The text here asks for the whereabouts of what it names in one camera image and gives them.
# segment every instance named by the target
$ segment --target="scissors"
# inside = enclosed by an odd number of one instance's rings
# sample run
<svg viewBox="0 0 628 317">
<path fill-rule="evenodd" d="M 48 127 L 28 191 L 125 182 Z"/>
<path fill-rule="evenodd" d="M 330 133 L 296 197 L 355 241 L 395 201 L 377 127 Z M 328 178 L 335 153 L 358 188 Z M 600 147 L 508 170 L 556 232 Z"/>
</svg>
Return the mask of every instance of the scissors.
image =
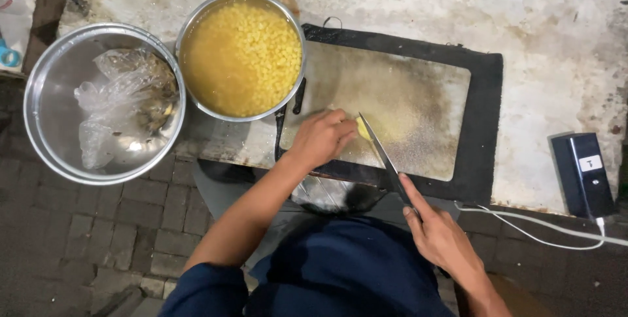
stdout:
<svg viewBox="0 0 628 317">
<path fill-rule="evenodd" d="M 2 38 L 0 32 L 0 64 L 5 67 L 16 67 L 20 64 L 20 53 L 16 50 L 12 50 L 6 47 L 6 42 Z"/>
<path fill-rule="evenodd" d="M 386 151 L 382 147 L 382 144 L 379 142 L 379 139 L 377 139 L 377 136 L 375 135 L 375 133 L 373 133 L 373 129 L 371 128 L 369 122 L 367 122 L 364 116 L 362 116 L 362 113 L 358 112 L 358 114 L 362 118 L 362 121 L 364 122 L 364 126 L 366 127 L 366 130 L 369 132 L 369 135 L 371 136 L 371 139 L 373 140 L 373 144 L 375 144 L 375 149 L 377 149 L 377 152 L 379 153 L 379 157 L 382 159 L 382 162 L 384 163 L 384 166 L 386 167 L 386 172 L 388 172 L 388 177 L 391 180 L 392 186 L 394 187 L 396 192 L 399 193 L 399 196 L 401 197 L 401 202 L 404 205 L 409 206 L 410 208 L 414 208 L 414 206 L 412 205 L 412 202 L 410 201 L 410 198 L 408 198 L 408 194 L 406 193 L 406 190 L 403 188 L 403 185 L 401 184 L 401 181 L 399 180 L 399 173 L 397 172 L 397 169 L 394 168 L 394 165 L 392 164 L 390 158 L 388 158 L 388 154 L 386 154 Z"/>
</svg>

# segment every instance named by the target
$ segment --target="cutting board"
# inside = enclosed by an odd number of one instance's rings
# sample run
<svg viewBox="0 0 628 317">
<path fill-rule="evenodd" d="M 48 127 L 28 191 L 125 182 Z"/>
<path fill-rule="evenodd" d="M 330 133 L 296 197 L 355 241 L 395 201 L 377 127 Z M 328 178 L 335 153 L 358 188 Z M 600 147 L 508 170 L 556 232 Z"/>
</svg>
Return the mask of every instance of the cutting board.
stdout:
<svg viewBox="0 0 628 317">
<path fill-rule="evenodd" d="M 293 97 L 279 139 L 282 149 L 290 148 L 307 116 L 342 108 L 352 118 L 362 112 L 398 171 L 451 180 L 469 70 L 359 48 L 306 44 L 301 110 L 292 112 L 298 99 Z M 373 145 L 360 137 L 337 159 L 384 167 Z"/>
</svg>

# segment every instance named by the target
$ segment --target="sticker on power bank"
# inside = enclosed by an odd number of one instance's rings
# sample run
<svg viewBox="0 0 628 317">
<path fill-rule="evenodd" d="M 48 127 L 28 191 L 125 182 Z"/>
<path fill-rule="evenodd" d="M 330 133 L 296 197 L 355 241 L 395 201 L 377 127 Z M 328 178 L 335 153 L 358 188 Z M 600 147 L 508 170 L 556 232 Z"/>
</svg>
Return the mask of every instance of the sticker on power bank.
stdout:
<svg viewBox="0 0 628 317">
<path fill-rule="evenodd" d="M 578 159 L 578 162 L 580 163 L 580 170 L 582 172 L 597 170 L 598 168 L 602 168 L 602 158 L 600 158 L 600 155 L 583 157 L 582 159 Z"/>
</svg>

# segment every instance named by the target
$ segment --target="blue scissors handle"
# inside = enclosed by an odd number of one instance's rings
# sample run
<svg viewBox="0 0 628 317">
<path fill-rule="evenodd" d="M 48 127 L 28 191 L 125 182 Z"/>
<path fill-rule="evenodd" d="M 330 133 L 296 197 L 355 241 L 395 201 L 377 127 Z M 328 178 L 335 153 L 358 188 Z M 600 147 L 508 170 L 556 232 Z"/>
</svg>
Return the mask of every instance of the blue scissors handle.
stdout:
<svg viewBox="0 0 628 317">
<path fill-rule="evenodd" d="M 0 39 L 0 63 L 5 67 L 16 67 L 20 64 L 20 53 L 6 47 L 4 39 Z"/>
</svg>

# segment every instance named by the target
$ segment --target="metal pot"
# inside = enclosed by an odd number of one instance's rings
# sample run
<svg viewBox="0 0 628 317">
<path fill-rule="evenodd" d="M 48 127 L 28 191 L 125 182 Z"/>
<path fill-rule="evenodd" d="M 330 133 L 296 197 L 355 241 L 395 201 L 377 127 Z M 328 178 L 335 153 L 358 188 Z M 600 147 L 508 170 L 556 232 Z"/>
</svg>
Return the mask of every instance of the metal pot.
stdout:
<svg viewBox="0 0 628 317">
<path fill-rule="evenodd" d="M 81 160 L 79 125 L 87 115 L 74 98 L 83 81 L 108 82 L 93 59 L 113 48 L 144 48 L 164 60 L 177 78 L 179 99 L 156 141 L 139 144 L 120 137 L 120 157 L 106 166 L 87 170 Z M 155 36 L 135 26 L 118 23 L 87 25 L 55 41 L 40 57 L 28 78 L 24 121 L 35 151 L 55 172 L 86 185 L 113 185 L 142 175 L 170 150 L 183 123 L 185 92 L 179 66 Z"/>
<path fill-rule="evenodd" d="M 196 8 L 192 12 L 192 14 L 190 14 L 188 19 L 185 21 L 185 24 L 183 24 L 183 27 L 181 28 L 181 31 L 179 32 L 179 36 L 177 37 L 177 44 L 175 46 L 175 56 L 179 57 L 181 42 L 184 40 L 188 32 L 190 32 L 194 28 L 194 26 L 198 23 L 199 17 L 203 16 L 203 14 L 207 10 L 215 7 L 216 5 L 224 3 L 226 1 L 228 0 L 206 0 L 198 8 Z M 264 118 L 268 116 L 269 114 L 274 113 L 275 111 L 279 110 L 279 108 L 282 108 L 285 104 L 287 104 L 288 101 L 296 93 L 297 89 L 299 88 L 299 85 L 301 85 L 301 80 L 303 80 L 303 74 L 305 73 L 305 34 L 303 33 L 303 29 L 301 28 L 301 25 L 299 25 L 299 23 L 296 21 L 296 17 L 294 17 L 290 9 L 288 9 L 284 4 L 282 4 L 278 0 L 263 0 L 263 1 L 275 6 L 276 8 L 279 9 L 279 11 L 281 11 L 284 15 L 286 15 L 286 18 L 289 20 L 290 25 L 292 25 L 292 27 L 294 28 L 294 31 L 299 36 L 299 41 L 301 42 L 301 52 L 302 52 L 301 53 L 302 55 L 301 69 L 299 71 L 299 75 L 296 77 L 294 86 L 292 87 L 288 95 L 284 97 L 283 100 L 281 100 L 281 102 L 279 102 L 273 108 L 271 108 L 270 110 L 266 112 L 256 114 L 254 116 L 249 116 L 249 117 L 231 117 L 231 116 L 225 116 L 224 114 L 220 114 L 215 111 L 212 111 L 206 106 L 204 106 L 203 104 L 201 104 L 198 101 L 198 99 L 194 97 L 193 93 L 190 92 L 190 89 L 188 89 L 192 102 L 195 105 L 197 105 L 197 107 L 200 108 L 201 111 L 209 114 L 210 116 L 214 116 L 218 119 L 231 121 L 231 122 L 248 122 L 248 121 L 253 121 L 253 120 L 259 120 L 260 118 Z"/>
</svg>

